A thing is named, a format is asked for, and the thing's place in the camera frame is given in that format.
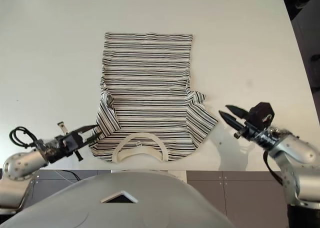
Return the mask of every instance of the shirt sleeve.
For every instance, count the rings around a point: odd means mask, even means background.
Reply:
[[[186,127],[196,148],[204,141],[218,121],[206,111],[203,102],[205,95],[194,91],[186,111]]]
[[[98,127],[95,129],[96,133],[102,132],[101,136],[103,137],[101,137],[101,139],[121,129],[113,103],[114,99],[111,93],[108,92],[108,90],[102,91],[96,117]]]

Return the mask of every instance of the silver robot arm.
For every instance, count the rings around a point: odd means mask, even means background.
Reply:
[[[73,153],[81,161],[83,158],[79,154],[78,149],[94,142],[100,135],[96,133],[83,142],[80,134],[93,129],[96,125],[83,126],[71,132],[67,131],[63,122],[60,122],[58,125],[61,127],[64,135],[59,135],[44,143],[42,139],[36,139],[31,133],[34,137],[32,146],[35,148],[30,152],[16,153],[4,162],[2,178],[0,180],[0,215],[14,215],[23,208],[32,177],[36,171],[42,167],[46,167],[49,163],[54,163],[64,157],[71,156]],[[16,129],[30,133],[21,126]],[[13,136],[20,142],[15,133]],[[13,142],[19,146],[28,146]]]
[[[245,119],[244,125],[232,115],[219,111],[228,125],[243,137],[264,149],[263,160],[273,177],[283,186],[289,227],[320,227],[320,149],[287,130],[271,126],[275,113],[269,103],[261,102],[250,111],[226,106]],[[268,156],[280,168],[281,177],[268,165]]]

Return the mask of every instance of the white table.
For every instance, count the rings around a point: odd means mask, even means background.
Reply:
[[[107,31],[193,34],[191,85],[217,118],[226,104],[270,102],[274,124],[320,146],[283,0],[0,0],[1,164],[23,150],[8,138],[16,126],[49,139],[61,134],[57,122],[69,130],[95,122]],[[232,133],[221,122],[196,153],[175,162],[136,155],[110,164],[84,148],[82,162],[74,156],[48,168],[266,170],[262,149]]]

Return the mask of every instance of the wire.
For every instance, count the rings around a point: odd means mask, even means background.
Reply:
[[[275,173],[269,166],[268,164],[268,156],[269,156],[269,152],[268,151],[264,151],[263,153],[263,161],[266,165],[266,167],[268,168],[269,172],[271,173],[271,175],[273,176],[273,178],[282,186],[283,185],[283,181],[282,178],[280,176],[277,175],[277,173]]]
[[[54,170],[59,176],[61,176],[63,179],[65,179],[67,182],[70,182],[74,184],[75,182],[72,182],[71,180],[68,180],[66,177],[64,177],[62,174],[60,174],[58,171]]]
[[[30,144],[22,142],[17,137],[17,132],[23,132],[23,134],[28,135],[33,142]],[[27,128],[25,128],[23,126],[18,126],[15,129],[13,129],[9,133],[9,138],[12,141],[12,143],[14,143],[15,145],[17,145],[19,147],[24,147],[25,149],[27,149],[28,147],[35,147],[36,146],[35,142],[38,140],[37,137],[33,133],[31,133]]]
[[[75,177],[75,179],[76,179],[78,182],[81,181],[80,177],[79,177],[76,173],[74,173],[74,172],[72,172],[72,171],[70,171],[70,170],[66,170],[66,169],[62,169],[62,171],[63,171],[63,172],[69,172],[69,173],[73,174],[74,177]]]

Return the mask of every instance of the t-shirt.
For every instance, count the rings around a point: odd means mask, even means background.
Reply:
[[[191,34],[105,34],[101,132],[92,154],[120,162],[136,154],[174,161],[192,154],[218,122],[190,89]]]

